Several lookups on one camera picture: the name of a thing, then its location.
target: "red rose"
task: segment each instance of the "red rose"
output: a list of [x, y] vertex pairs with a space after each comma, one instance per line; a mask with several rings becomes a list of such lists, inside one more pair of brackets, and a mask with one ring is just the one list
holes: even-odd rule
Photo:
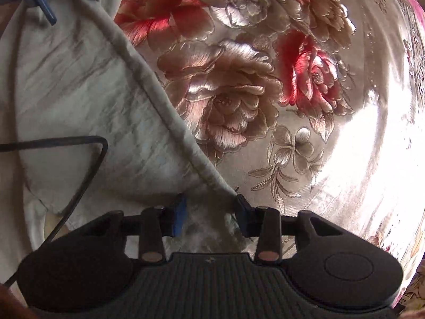
[[278, 37], [274, 48], [283, 82], [279, 105], [296, 105], [310, 121], [327, 114], [344, 116], [353, 112], [343, 98], [337, 64], [311, 36], [291, 30]]
[[167, 51], [181, 37], [205, 41], [214, 31], [203, 6], [199, 0], [122, 0], [114, 21], [134, 46], [147, 40], [153, 51]]

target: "black cord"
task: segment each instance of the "black cord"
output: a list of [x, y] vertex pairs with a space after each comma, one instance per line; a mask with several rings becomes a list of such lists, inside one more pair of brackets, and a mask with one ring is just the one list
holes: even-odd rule
[[[56, 234], [59, 232], [60, 228], [68, 220], [69, 216], [74, 212], [78, 203], [80, 202], [82, 196], [86, 192], [88, 186], [90, 186], [91, 181], [99, 170], [100, 165], [102, 164], [103, 159], [106, 156], [108, 151], [108, 142], [105, 138], [101, 136], [75, 136], [75, 137], [67, 137], [67, 138], [50, 138], [50, 139], [40, 139], [33, 141], [23, 141], [18, 143], [11, 144], [0, 144], [0, 153], [2, 152], [11, 152], [11, 151], [22, 151], [22, 150], [31, 150], [31, 149], [44, 149], [44, 148], [56, 148], [58, 146], [75, 146], [75, 145], [87, 145], [87, 144], [101, 144], [102, 150], [100, 152], [99, 157], [96, 162], [91, 166], [89, 171], [87, 172], [84, 180], [82, 181], [80, 187], [77, 192], [74, 194], [72, 199], [69, 201], [68, 205], [63, 211], [63, 217], [53, 229], [53, 231], [49, 234], [49, 236], [44, 240], [41, 244], [40, 248], [46, 244], [51, 242]], [[16, 281], [16, 272], [3, 284], [7, 288], [10, 288], [12, 284]]]

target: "floral fabric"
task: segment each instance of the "floral fabric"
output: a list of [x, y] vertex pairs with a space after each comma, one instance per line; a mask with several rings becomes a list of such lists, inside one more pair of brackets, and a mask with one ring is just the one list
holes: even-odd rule
[[418, 12], [409, 0], [123, 0], [115, 21], [231, 187], [380, 246], [403, 289], [425, 249]]

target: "white cloth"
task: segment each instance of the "white cloth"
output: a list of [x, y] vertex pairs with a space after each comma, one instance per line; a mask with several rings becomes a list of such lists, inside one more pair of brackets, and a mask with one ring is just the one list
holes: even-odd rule
[[[167, 243], [169, 250], [243, 248], [245, 239], [232, 233], [227, 214], [235, 192], [113, 23], [110, 15], [120, 0], [48, 1], [58, 18], [54, 27], [40, 9], [21, 5], [0, 40], [1, 142], [80, 135], [109, 141], [103, 165], [67, 223], [70, 228], [111, 210], [138, 214], [167, 205], [183, 192], [188, 219], [182, 237]], [[89, 146], [23, 151], [23, 173], [17, 155], [0, 155], [1, 281], [30, 251], [23, 203], [31, 244], [38, 248], [46, 210], [59, 213], [66, 206], [98, 151]], [[10, 219], [17, 215], [12, 209], [20, 211], [20, 222]]]

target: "embroidered flower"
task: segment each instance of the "embroidered flower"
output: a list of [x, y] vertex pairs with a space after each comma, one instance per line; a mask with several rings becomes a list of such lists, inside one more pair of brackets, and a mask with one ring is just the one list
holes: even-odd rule
[[276, 125], [282, 83], [270, 57], [248, 44], [184, 42], [160, 56], [165, 91], [201, 149], [217, 164], [224, 153], [263, 138]]
[[210, 6], [211, 14], [228, 27], [250, 29], [252, 33], [271, 35], [285, 31], [288, 15], [299, 19], [296, 0], [201, 0]]
[[202, 7], [199, 0], [123, 0], [115, 22], [134, 46], [147, 39], [152, 50], [167, 51], [181, 36], [200, 41], [214, 31]]
[[297, 30], [279, 36], [274, 49], [283, 82], [279, 104], [296, 105], [299, 115], [309, 117], [326, 142], [334, 128], [333, 114], [353, 113], [343, 96], [335, 60], [311, 36]]
[[307, 158], [314, 152], [314, 147], [309, 142], [310, 130], [303, 127], [292, 137], [285, 126], [277, 126], [271, 138], [276, 145], [281, 146], [273, 156], [275, 164], [284, 168], [292, 159], [295, 171], [305, 174], [310, 166]]
[[347, 8], [339, 0], [298, 0], [313, 34], [320, 41], [331, 39], [338, 46], [350, 45], [356, 28], [348, 18]]

